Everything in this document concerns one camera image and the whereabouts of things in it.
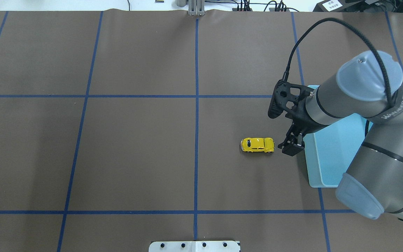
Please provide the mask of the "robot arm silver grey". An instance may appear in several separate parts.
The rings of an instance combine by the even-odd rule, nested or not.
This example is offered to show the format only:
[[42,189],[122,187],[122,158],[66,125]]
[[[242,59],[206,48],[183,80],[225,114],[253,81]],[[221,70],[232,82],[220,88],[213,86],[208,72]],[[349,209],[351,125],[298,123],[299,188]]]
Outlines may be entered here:
[[336,189],[336,198],[369,218],[393,214],[403,222],[403,72],[383,51],[365,51],[313,89],[283,79],[275,85],[269,118],[283,111],[292,125],[278,145],[294,156],[303,137],[358,114],[372,123]]

